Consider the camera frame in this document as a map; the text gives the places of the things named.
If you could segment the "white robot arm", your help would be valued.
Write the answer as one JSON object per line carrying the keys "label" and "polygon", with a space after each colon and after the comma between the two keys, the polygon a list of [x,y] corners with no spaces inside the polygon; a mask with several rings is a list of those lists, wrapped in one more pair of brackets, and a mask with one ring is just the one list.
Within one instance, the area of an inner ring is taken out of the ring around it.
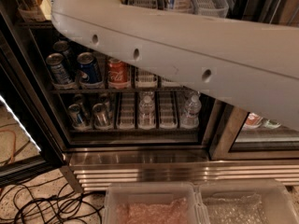
{"label": "white robot arm", "polygon": [[299,130],[299,29],[133,7],[50,0],[72,41]]}

